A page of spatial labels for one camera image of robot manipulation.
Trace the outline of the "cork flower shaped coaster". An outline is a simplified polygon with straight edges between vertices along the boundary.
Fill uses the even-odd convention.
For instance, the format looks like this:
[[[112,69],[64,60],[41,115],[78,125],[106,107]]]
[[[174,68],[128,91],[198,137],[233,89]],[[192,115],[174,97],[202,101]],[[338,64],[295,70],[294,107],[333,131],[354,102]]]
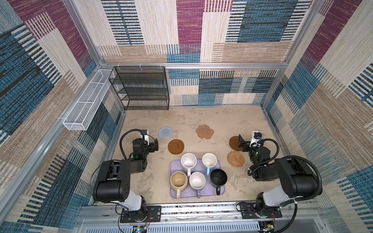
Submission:
[[[196,133],[199,138],[211,139],[214,134],[214,130],[208,125],[200,125],[196,129]]]

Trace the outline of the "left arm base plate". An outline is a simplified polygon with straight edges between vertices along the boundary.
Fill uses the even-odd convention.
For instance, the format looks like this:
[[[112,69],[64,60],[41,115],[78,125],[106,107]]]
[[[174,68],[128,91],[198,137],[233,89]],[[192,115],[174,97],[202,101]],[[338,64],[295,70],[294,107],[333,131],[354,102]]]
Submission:
[[[146,222],[160,222],[162,207],[146,206],[138,211],[127,211],[123,209],[120,215],[120,223],[146,223]]]

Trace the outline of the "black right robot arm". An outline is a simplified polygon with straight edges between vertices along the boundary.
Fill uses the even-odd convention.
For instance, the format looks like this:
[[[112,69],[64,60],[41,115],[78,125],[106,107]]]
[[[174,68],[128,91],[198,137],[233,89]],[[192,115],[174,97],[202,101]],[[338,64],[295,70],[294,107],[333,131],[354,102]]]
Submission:
[[[280,207],[322,194],[322,178],[316,166],[301,156],[278,158],[280,146],[275,140],[254,131],[251,141],[238,136],[237,147],[249,154],[252,165],[248,176],[257,182],[280,181],[274,189],[258,194],[252,207],[257,217],[266,218]]]

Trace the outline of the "white mug blue handle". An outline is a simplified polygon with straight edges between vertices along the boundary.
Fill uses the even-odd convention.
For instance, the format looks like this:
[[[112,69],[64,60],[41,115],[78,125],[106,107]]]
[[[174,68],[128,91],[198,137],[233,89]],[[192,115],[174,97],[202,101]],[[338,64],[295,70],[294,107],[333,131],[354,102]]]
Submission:
[[[214,154],[212,153],[204,154],[204,156],[202,157],[202,163],[203,163],[207,176],[211,174],[212,170],[216,167],[217,162],[218,162],[217,157]]]

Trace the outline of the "beige mug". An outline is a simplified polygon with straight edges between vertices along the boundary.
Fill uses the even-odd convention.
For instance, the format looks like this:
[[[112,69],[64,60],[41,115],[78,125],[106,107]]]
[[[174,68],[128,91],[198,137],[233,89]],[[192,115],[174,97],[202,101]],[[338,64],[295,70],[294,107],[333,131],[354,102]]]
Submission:
[[[171,189],[176,192],[175,198],[180,199],[181,193],[188,186],[188,176],[182,171],[177,171],[171,175],[170,185]]]

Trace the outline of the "dark brown round coaster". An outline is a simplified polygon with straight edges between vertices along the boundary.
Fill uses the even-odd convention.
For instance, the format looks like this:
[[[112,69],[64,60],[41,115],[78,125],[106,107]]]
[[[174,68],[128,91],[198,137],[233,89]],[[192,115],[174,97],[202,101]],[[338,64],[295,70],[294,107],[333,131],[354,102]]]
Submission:
[[[238,136],[233,136],[229,140],[229,146],[231,149],[235,151],[242,151],[242,148],[239,147],[239,137]]]

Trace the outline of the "brown wooden round coaster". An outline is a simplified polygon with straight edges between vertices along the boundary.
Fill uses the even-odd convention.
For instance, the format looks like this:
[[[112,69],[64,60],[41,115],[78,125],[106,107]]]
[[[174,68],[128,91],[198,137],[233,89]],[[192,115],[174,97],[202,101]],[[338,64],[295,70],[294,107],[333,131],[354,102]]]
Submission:
[[[169,152],[175,155],[182,153],[184,148],[185,146],[183,141],[179,139],[174,139],[168,144]]]

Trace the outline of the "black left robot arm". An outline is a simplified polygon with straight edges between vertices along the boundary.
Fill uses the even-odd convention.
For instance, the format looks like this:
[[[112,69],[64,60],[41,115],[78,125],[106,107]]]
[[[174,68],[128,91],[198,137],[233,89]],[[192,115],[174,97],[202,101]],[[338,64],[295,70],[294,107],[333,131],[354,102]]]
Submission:
[[[122,207],[122,218],[135,222],[150,221],[151,213],[147,210],[144,197],[130,190],[131,175],[144,172],[148,164],[147,156],[157,150],[158,140],[149,143],[137,138],[133,140],[132,158],[103,162],[93,186],[93,199]]]

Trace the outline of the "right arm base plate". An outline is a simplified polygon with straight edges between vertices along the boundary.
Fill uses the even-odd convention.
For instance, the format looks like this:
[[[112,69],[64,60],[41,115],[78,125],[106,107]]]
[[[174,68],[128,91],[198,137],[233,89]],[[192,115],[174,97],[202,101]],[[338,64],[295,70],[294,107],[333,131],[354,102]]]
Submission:
[[[254,218],[282,218],[282,213],[279,207],[267,207],[262,209],[255,207],[254,202],[239,202],[236,204],[236,209],[241,213],[243,219]]]

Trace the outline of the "woven rattan round coaster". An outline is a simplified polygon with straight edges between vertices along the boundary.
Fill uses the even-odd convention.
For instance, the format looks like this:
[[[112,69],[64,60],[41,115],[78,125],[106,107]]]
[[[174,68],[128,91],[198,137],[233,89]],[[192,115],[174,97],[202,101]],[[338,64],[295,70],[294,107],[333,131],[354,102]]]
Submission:
[[[242,153],[238,151],[231,151],[227,155],[228,163],[235,168],[240,168],[245,163],[245,158]]]

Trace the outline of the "blue knitted round coaster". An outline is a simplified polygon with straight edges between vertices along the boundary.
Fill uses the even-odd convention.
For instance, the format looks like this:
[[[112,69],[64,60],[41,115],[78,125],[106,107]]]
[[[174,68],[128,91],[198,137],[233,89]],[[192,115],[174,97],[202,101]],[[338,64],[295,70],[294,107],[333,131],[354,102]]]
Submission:
[[[162,127],[159,131],[158,131],[158,136],[159,138],[161,139],[168,139],[168,138],[171,138],[173,135],[173,129],[171,127],[168,127],[168,126],[165,126],[165,127]]]

